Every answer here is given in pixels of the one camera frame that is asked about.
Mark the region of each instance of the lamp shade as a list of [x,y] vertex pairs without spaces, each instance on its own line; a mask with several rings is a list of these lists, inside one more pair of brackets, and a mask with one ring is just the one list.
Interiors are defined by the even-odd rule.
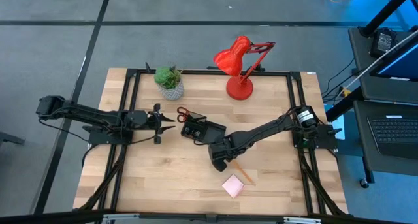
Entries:
[[214,62],[223,72],[231,76],[238,76],[242,70],[242,56],[250,48],[251,41],[246,36],[239,36],[231,48],[215,55]]

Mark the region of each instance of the white plant pot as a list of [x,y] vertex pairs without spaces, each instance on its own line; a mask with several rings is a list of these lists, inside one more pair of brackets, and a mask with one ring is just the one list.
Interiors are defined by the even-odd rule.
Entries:
[[180,97],[182,97],[184,93],[183,79],[180,79],[180,83],[178,83],[178,85],[174,89],[165,89],[161,87],[159,84],[157,85],[159,92],[167,100],[177,100]]

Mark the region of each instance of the pink sticky note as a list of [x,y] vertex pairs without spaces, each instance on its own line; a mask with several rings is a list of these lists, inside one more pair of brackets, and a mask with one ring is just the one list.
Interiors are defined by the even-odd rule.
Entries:
[[244,184],[233,174],[222,187],[232,198],[235,198],[241,192],[242,188],[244,188]]

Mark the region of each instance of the potted plant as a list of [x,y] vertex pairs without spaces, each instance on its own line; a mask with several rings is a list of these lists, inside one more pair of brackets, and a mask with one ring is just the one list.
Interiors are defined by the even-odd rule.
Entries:
[[179,99],[184,93],[182,72],[174,67],[161,67],[155,71],[159,92],[168,100]]

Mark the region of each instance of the lamp arm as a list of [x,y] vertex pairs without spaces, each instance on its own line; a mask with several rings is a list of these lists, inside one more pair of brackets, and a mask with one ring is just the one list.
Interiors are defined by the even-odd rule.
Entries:
[[254,71],[255,68],[260,64],[260,62],[265,58],[268,52],[274,47],[275,42],[269,42],[265,44],[252,44],[251,48],[247,51],[247,54],[254,54],[254,53],[263,53],[260,58],[254,63],[254,65],[247,71],[247,73],[241,77],[240,84],[247,80],[250,74]]

